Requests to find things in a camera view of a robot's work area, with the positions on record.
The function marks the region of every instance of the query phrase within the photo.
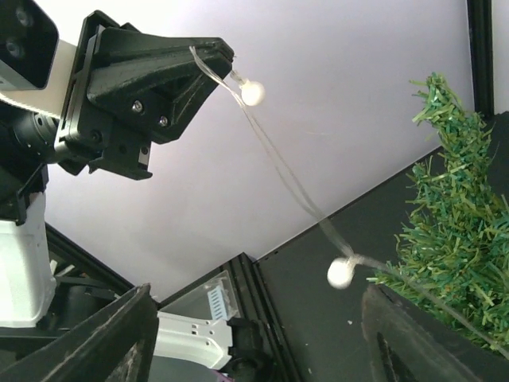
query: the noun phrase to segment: black panel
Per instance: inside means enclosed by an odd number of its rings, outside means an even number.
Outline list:
[[[509,194],[509,114],[496,117],[490,182]],[[373,189],[332,222],[353,248],[378,260],[396,259],[394,234],[414,198],[406,171]],[[311,228],[258,262],[272,306],[305,381],[371,381],[370,358],[360,326],[361,299],[369,269],[360,268],[347,290],[332,289],[326,278],[335,248],[319,228]]]
[[[453,332],[387,286],[368,286],[362,317],[376,381],[507,382],[507,360]]]

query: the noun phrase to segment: white bracket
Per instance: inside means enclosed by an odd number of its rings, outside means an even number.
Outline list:
[[[159,312],[154,356],[177,358],[220,370],[231,359],[231,327],[225,320],[198,320]]]

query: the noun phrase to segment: white plastic part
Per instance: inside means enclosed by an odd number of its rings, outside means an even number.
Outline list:
[[[213,320],[227,320],[228,312],[226,302],[224,301],[224,289],[218,285],[207,292],[208,305]]]
[[[56,281],[49,265],[46,198],[37,194],[27,220],[0,220],[0,326],[31,328],[48,312]]]
[[[353,279],[355,266],[355,263],[350,259],[342,257],[334,259],[328,268],[328,283],[336,289],[348,288]]]
[[[159,312],[154,356],[176,358],[221,369],[231,356],[231,327],[224,320],[198,320]]]
[[[259,82],[246,80],[240,85],[240,96],[247,106],[257,106],[265,99],[265,88]]]
[[[59,119],[64,107],[75,55],[76,47],[73,44],[62,40],[58,41],[46,88],[0,91],[0,100],[22,109]]]

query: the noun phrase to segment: white ball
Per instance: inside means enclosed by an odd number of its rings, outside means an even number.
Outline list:
[[[332,261],[328,268],[327,280],[331,287],[336,289],[345,289],[350,286],[353,279],[354,267],[351,261],[345,258],[338,258]]]
[[[247,80],[240,87],[240,96],[247,106],[256,106],[265,99],[265,88],[259,82]]]

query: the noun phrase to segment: camera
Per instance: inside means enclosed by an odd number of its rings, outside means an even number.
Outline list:
[[[43,89],[58,46],[55,23],[33,0],[1,0],[0,90]]]

